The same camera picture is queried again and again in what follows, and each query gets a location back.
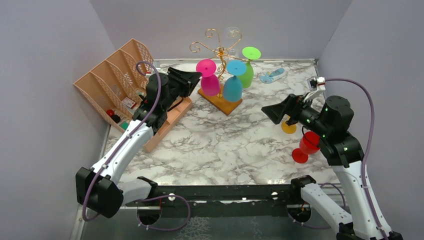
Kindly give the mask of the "yellow wine glass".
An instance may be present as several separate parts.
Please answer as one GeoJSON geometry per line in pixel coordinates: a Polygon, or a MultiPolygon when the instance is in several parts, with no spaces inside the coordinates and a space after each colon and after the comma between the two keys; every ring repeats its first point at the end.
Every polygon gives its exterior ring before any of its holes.
{"type": "Polygon", "coordinates": [[[297,131],[297,126],[295,124],[288,125],[287,121],[284,120],[281,123],[281,129],[284,133],[291,135],[297,131]]]}

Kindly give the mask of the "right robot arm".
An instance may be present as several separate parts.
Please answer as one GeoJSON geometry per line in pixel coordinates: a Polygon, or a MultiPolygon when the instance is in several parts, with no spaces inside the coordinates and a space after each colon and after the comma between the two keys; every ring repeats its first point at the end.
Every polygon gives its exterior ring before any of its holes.
{"type": "Polygon", "coordinates": [[[280,103],[264,106],[262,111],[274,124],[289,116],[289,125],[302,124],[318,136],[320,151],[341,184],[349,211],[324,193],[310,175],[292,179],[288,190],[292,202],[309,203],[327,221],[338,240],[402,239],[388,225],[376,203],[363,149],[348,131],[354,111],[347,99],[330,96],[322,110],[317,111],[304,96],[290,94],[280,103]]]}

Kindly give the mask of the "blue wine glass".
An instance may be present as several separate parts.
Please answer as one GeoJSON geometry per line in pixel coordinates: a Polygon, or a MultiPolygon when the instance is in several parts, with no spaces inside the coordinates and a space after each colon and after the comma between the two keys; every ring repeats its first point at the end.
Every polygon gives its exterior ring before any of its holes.
{"type": "Polygon", "coordinates": [[[237,102],[242,98],[243,86],[239,76],[247,71],[247,67],[241,60],[231,60],[226,66],[231,75],[224,83],[222,96],[228,102],[237,102]]]}

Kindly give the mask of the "red wine glass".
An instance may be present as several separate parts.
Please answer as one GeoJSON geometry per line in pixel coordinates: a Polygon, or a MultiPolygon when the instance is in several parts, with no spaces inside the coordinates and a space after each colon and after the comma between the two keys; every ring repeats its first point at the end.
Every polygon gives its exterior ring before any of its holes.
{"type": "Polygon", "coordinates": [[[319,143],[319,135],[312,131],[306,132],[299,142],[299,147],[292,151],[292,159],[299,164],[306,163],[309,159],[309,155],[313,155],[320,150],[319,143]]]}

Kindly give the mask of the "green wine glass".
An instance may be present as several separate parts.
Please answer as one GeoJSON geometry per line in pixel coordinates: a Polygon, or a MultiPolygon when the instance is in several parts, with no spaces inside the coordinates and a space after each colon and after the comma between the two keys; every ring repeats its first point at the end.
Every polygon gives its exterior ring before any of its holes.
{"type": "Polygon", "coordinates": [[[247,46],[242,49],[242,54],[246,58],[246,61],[245,61],[246,71],[244,74],[240,75],[238,78],[241,81],[242,88],[247,89],[251,86],[253,77],[254,77],[254,70],[251,65],[251,61],[260,59],[262,56],[262,53],[256,47],[247,46]]]}

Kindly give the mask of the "clear wine glass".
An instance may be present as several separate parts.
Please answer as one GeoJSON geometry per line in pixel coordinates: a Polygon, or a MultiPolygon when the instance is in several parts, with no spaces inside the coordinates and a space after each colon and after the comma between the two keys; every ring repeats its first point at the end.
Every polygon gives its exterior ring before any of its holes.
{"type": "Polygon", "coordinates": [[[225,46],[227,46],[228,54],[231,57],[238,58],[240,56],[240,50],[238,43],[241,40],[242,34],[238,27],[230,26],[224,30],[224,36],[227,38],[225,40],[225,46]]]}

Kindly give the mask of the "magenta wine glass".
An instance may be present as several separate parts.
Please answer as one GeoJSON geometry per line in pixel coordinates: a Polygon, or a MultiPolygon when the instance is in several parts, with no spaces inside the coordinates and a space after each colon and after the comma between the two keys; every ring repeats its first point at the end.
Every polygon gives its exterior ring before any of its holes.
{"type": "Polygon", "coordinates": [[[196,65],[196,71],[201,73],[200,86],[206,96],[216,96],[221,91],[220,81],[215,75],[216,63],[211,59],[203,59],[196,65]]]}

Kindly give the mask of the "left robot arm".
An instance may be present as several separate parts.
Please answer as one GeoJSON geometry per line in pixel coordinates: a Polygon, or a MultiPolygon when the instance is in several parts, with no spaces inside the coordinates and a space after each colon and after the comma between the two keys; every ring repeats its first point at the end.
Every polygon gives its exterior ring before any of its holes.
{"type": "Polygon", "coordinates": [[[77,202],[84,210],[111,218],[124,204],[137,200],[147,206],[155,203],[157,191],[151,180],[140,178],[120,183],[120,179],[139,150],[164,125],[168,109],[177,99],[189,97],[201,77],[200,72],[173,67],[167,73],[152,73],[145,96],[122,136],[91,168],[81,167],[75,175],[77,202]]]}

